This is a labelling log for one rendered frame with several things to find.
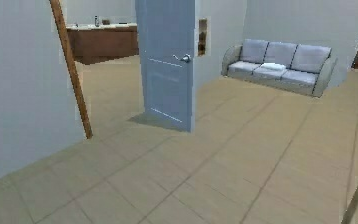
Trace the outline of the blue room door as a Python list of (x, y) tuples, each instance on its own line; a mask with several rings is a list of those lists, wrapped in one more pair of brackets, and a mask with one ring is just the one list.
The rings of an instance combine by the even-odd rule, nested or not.
[[(195, 0), (135, 0), (145, 113), (179, 131), (195, 125)], [(185, 54), (191, 62), (178, 61)]]

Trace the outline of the brown kitchen counter cabinet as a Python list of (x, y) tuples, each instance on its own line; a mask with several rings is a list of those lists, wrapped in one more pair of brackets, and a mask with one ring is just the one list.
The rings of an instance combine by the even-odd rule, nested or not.
[(139, 53), (136, 24), (68, 26), (67, 33), (74, 60), (85, 65)]

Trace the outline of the grey three-seat sofa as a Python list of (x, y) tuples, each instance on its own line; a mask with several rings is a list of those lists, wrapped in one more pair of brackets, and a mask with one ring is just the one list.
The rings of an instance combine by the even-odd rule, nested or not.
[(245, 39), (225, 52), (221, 75), (321, 97), (336, 63), (330, 47)]

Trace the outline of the brown wooden door frame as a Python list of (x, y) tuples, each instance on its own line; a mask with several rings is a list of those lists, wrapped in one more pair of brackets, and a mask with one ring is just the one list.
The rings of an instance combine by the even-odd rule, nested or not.
[(68, 31), (63, 16), (60, 0), (49, 0), (51, 11), (53, 13), (56, 29), (60, 39), (60, 44), (63, 50), (64, 59), (66, 62), (68, 74), (73, 88), (77, 109), (79, 111), (80, 121), (84, 130), (85, 138), (91, 139), (93, 137), (92, 126), (90, 123), (79, 74), (77, 72), (74, 61), (73, 51), (70, 45)]

